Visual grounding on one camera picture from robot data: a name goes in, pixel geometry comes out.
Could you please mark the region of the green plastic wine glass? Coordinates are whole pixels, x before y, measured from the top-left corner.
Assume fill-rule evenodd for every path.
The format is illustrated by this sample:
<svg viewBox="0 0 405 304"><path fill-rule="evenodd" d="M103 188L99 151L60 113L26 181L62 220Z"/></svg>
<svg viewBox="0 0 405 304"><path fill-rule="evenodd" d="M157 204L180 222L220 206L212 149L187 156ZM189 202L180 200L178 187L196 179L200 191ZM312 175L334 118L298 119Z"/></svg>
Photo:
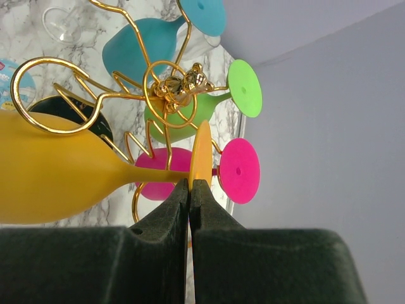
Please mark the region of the green plastic wine glass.
<svg viewBox="0 0 405 304"><path fill-rule="evenodd" d="M203 93L197 95L197 110L192 121L197 127L204 120L210 120L216 106L227 99L232 99L241 113L250 118L257 117L262 110L263 97L258 76L252 66L244 60L237 59L231 63L227 75L227 88L229 92L222 95L210 95ZM191 103L182 108L180 111L187 119L192 114L193 100ZM149 108L146 106L144 110L144 120L151 118L156 121L159 128L164 131L163 124L154 117ZM168 122L171 124L184 123L180 115L169 114ZM169 128L171 143L181 141L196 134L196 129L188 125L182 129ZM165 143L164 135L159 130L151 126L150 135L160 143Z"/></svg>

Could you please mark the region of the pink plastic wine glass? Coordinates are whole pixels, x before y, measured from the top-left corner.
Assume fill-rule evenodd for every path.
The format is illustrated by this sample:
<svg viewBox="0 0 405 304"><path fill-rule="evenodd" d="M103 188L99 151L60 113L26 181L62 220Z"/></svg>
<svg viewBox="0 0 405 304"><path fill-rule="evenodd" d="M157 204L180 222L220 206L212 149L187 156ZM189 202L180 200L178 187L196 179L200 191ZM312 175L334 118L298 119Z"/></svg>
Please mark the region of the pink plastic wine glass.
<svg viewBox="0 0 405 304"><path fill-rule="evenodd" d="M172 152L171 170L188 172L192 152L184 148L173 148ZM166 148L157 148L154 153L154 158L145 153L141 154L135 161L135 166L164 169L167 159ZM223 149L219 167L212 169L212 174L218 177L221 188L234 203L250 202L258 191L261 176L256 150L244 138L232 139ZM152 182L143 188L141 195L149 200L163 201L173 189L173 184Z"/></svg>

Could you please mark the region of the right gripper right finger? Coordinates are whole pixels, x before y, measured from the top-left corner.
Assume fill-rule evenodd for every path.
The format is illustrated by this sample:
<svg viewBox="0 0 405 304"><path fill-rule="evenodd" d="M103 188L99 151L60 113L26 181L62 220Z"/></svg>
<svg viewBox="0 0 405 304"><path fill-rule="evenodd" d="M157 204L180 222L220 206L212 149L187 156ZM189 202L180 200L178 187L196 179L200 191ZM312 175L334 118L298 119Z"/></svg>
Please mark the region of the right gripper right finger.
<svg viewBox="0 0 405 304"><path fill-rule="evenodd" d="M366 303L344 240L326 229L247 229L205 180L190 194L197 303Z"/></svg>

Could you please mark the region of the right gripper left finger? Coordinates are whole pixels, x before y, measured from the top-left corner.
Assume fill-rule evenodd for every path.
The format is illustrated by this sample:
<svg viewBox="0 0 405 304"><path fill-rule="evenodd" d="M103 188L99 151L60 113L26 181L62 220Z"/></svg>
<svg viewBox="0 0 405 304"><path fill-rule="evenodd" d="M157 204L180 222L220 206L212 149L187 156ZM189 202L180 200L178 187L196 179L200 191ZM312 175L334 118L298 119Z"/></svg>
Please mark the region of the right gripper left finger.
<svg viewBox="0 0 405 304"><path fill-rule="evenodd" d="M131 227L1 230L2 303L183 303L189 189Z"/></svg>

